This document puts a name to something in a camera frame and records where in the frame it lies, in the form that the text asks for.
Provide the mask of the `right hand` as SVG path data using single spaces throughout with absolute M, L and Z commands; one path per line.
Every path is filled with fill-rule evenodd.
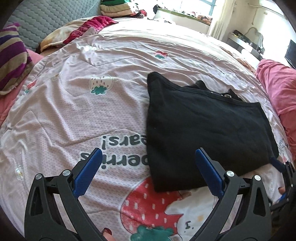
M 278 191 L 281 195 L 283 195 L 285 193 L 285 187 L 279 187 Z

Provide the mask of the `left hand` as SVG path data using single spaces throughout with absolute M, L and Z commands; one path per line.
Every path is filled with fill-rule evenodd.
M 112 236 L 112 231 L 108 228 L 104 228 L 102 231 L 102 235 L 108 240 L 108 241 L 115 241 L 115 238 Z

